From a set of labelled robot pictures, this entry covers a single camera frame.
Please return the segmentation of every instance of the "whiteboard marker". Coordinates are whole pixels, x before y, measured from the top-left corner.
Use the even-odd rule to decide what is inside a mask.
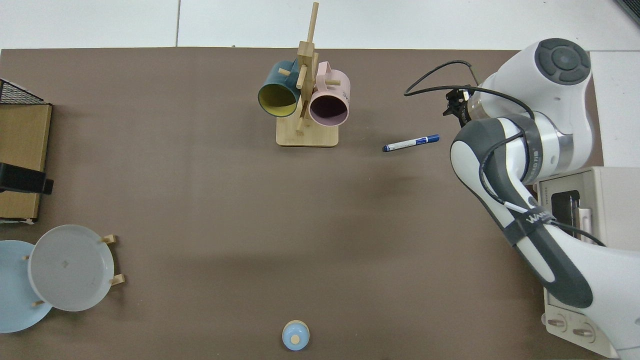
[[[382,151],[387,152],[387,151],[393,151],[393,150],[402,149],[402,148],[409,147],[409,146],[422,145],[422,144],[428,143],[428,142],[436,142],[439,139],[440,139],[440,135],[435,134],[435,135],[425,136],[424,138],[407,140],[407,141],[397,142],[397,143],[390,143],[388,145],[385,145],[382,148]]]

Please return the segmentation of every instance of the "dark green mug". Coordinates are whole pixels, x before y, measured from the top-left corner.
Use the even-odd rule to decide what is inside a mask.
[[[299,74],[298,59],[276,63],[258,91],[258,102],[262,109],[275,117],[287,117],[293,114],[300,98],[300,90],[296,88]]]

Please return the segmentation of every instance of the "black cable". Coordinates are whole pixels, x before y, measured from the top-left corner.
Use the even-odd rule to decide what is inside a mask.
[[[595,236],[593,236],[593,235],[591,235],[591,234],[587,233],[587,232],[586,232],[586,231],[584,231],[584,230],[578,229],[578,228],[577,228],[577,227],[575,227],[575,226],[571,226],[571,225],[563,224],[563,223],[561,223],[561,222],[557,222],[557,221],[555,221],[555,220],[551,220],[551,221],[549,222],[549,224],[550,224],[550,225],[558,226],[558,227],[559,227],[559,228],[561,228],[561,229],[565,229],[565,230],[573,231],[573,232],[575,232],[575,233],[579,233],[580,235],[584,235],[584,236],[588,237],[589,239],[593,240],[593,242],[594,242],[594,243],[596,243],[597,245],[607,247],[606,245],[604,245],[604,243],[602,243],[602,241],[598,240],[598,238],[596,238]]]
[[[409,86],[409,89],[407,89],[406,91],[411,90],[413,87],[415,87],[415,85],[418,85],[422,80],[424,80],[427,76],[433,74],[434,72],[442,69],[443,67],[452,65],[452,64],[464,64],[469,68],[469,71],[471,72],[471,76],[474,77],[474,81],[476,82],[476,85],[480,85],[480,83],[478,83],[478,79],[476,78],[476,74],[474,73],[474,69],[471,66],[470,63],[466,62],[465,60],[451,60],[451,61],[447,61],[444,64],[438,65],[435,68],[433,68],[431,71],[429,71],[428,73],[424,74],[420,79],[418,79],[416,82],[414,82],[411,86]]]
[[[521,108],[524,109],[524,111],[526,111],[527,115],[534,119],[534,115],[533,115],[533,110],[531,110],[531,108],[526,105],[524,102],[522,102],[521,100],[517,99],[516,97],[507,95],[505,93],[502,92],[498,92],[498,91],[494,91],[494,90],[489,90],[489,89],[485,89],[485,88],[479,88],[477,86],[468,86],[468,85],[446,85],[446,86],[433,86],[431,88],[425,88],[422,90],[416,90],[414,92],[409,92],[409,90],[411,90],[413,88],[414,85],[410,86],[408,89],[406,89],[404,91],[404,96],[413,96],[413,95],[417,95],[417,94],[423,94],[425,92],[432,92],[432,91],[438,91],[438,90],[473,90],[473,91],[477,91],[477,92],[486,92],[487,94],[492,94],[498,97],[501,97],[503,99],[507,99],[509,101],[515,102],[517,105],[519,105]]]
[[[437,90],[473,90],[473,91],[477,91],[477,92],[485,92],[487,94],[492,94],[498,97],[501,97],[503,99],[507,99],[509,101],[512,101],[514,103],[516,103],[517,105],[519,105],[520,107],[522,107],[527,114],[529,114],[530,118],[534,118],[533,115],[533,111],[531,110],[530,107],[528,107],[528,105],[526,105],[524,102],[522,102],[520,99],[517,99],[513,96],[504,94],[502,92],[498,92],[495,90],[489,90],[489,89],[485,89],[485,88],[479,88],[477,86],[460,86],[460,85],[449,85],[449,86],[434,86],[431,88],[425,88],[422,90],[416,90],[414,92],[410,92],[411,89],[415,88],[416,85],[418,85],[422,80],[426,79],[429,75],[433,74],[434,72],[442,69],[443,67],[452,65],[452,64],[456,64],[456,63],[460,63],[460,64],[464,64],[469,68],[469,71],[471,72],[471,76],[474,77],[474,81],[476,82],[476,85],[478,85],[478,80],[476,79],[476,74],[474,74],[473,68],[471,66],[470,63],[464,61],[464,60],[451,60],[451,61],[447,61],[444,64],[438,65],[435,68],[433,68],[431,71],[427,72],[426,74],[424,74],[422,77],[420,77],[420,79],[416,80],[416,82],[414,82],[413,84],[411,84],[411,86],[409,86],[409,88],[407,88],[404,91],[404,96],[413,96],[413,95],[417,95],[417,94],[423,94],[425,92],[432,92],[432,91],[437,91]]]
[[[480,162],[480,166],[478,167],[478,176],[480,177],[480,183],[482,184],[484,190],[489,194],[489,196],[491,196],[491,198],[493,198],[494,200],[496,200],[501,204],[504,204],[504,200],[502,200],[496,193],[491,191],[491,188],[489,188],[489,185],[486,184],[486,181],[484,180],[484,171],[486,170],[486,167],[489,164],[489,159],[491,158],[491,155],[496,149],[498,149],[500,146],[506,145],[507,143],[512,142],[513,140],[516,140],[517,138],[521,138],[521,137],[524,137],[524,131],[520,131],[519,133],[513,136],[509,136],[508,138],[493,144],[484,154],[482,161]]]

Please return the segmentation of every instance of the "plate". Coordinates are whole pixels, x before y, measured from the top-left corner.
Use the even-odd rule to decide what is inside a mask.
[[[101,239],[80,225],[58,226],[42,235],[29,259],[29,281],[36,294],[66,311],[98,304],[113,278],[113,256]]]
[[[51,310],[47,303],[31,306],[40,300],[29,283],[29,261],[22,259],[31,250],[24,241],[0,241],[0,333],[24,330]]]

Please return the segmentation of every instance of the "mug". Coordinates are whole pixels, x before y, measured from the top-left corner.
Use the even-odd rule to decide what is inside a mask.
[[[293,114],[300,98],[300,90],[296,88],[299,74],[297,59],[276,63],[258,91],[258,103],[262,109],[275,117]]]
[[[351,83],[345,73],[332,70],[328,61],[318,64],[316,90],[309,100],[309,115],[323,126],[338,126],[349,117]]]

